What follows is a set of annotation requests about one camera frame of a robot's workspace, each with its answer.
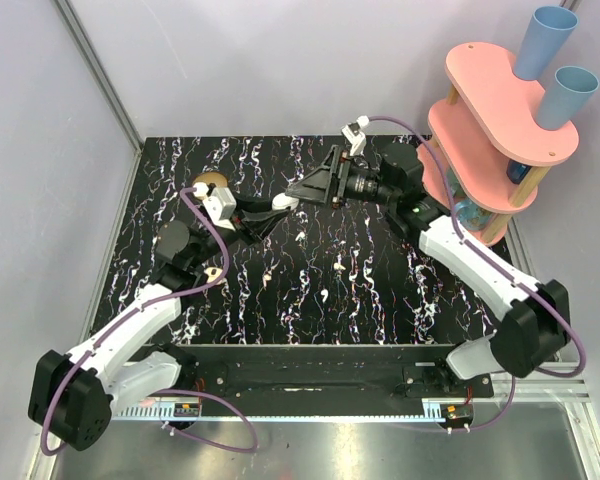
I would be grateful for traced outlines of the white earbud charging case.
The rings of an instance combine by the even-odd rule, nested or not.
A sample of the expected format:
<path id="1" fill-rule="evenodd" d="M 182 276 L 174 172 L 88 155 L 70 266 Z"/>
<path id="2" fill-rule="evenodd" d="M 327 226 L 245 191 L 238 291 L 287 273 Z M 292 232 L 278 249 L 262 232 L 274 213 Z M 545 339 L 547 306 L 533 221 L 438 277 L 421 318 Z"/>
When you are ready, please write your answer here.
<path id="1" fill-rule="evenodd" d="M 271 200 L 271 207 L 274 211 L 295 210 L 299 200 L 290 197 L 284 193 L 279 193 Z"/>

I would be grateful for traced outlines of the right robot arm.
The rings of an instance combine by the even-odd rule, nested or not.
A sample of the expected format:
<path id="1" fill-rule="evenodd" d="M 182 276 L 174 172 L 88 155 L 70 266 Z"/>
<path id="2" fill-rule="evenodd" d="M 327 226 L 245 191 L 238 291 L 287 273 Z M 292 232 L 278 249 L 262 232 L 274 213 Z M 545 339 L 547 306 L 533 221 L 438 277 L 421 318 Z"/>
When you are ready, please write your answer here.
<path id="1" fill-rule="evenodd" d="M 504 371 L 525 378 L 570 341 L 567 289 L 541 283 L 455 226 L 449 210 L 423 185 L 424 166 L 409 144 L 392 144 L 378 169 L 356 165 L 339 146 L 285 194 L 295 202 L 338 208 L 349 200 L 381 205 L 392 232 L 445 265 L 499 320 L 495 332 L 453 349 L 434 371 L 434 384 L 456 396 L 479 375 Z"/>

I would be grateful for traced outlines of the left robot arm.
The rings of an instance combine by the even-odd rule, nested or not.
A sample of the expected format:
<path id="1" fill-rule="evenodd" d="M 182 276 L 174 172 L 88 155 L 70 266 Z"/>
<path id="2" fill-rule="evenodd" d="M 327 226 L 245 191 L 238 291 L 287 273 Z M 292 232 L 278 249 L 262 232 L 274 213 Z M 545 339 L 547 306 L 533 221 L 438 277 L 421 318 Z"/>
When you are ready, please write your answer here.
<path id="1" fill-rule="evenodd" d="M 163 343 L 138 362 L 131 358 L 183 314 L 193 296 L 224 280 L 231 244 L 263 240 L 298 202 L 285 194 L 270 200 L 240 198 L 222 187 L 195 205 L 193 193 L 187 188 L 180 196 L 204 228 L 177 219 L 164 224 L 150 282 L 133 302 L 67 353 L 50 350 L 38 360 L 28 416 L 42 428 L 45 455 L 60 451 L 50 448 L 51 436 L 77 451 L 91 447 L 113 416 L 151 396 L 182 397 L 167 420 L 172 432 L 183 433 L 193 422 L 192 399 L 210 397 L 213 384 L 205 380 L 196 356 L 180 347 Z"/>

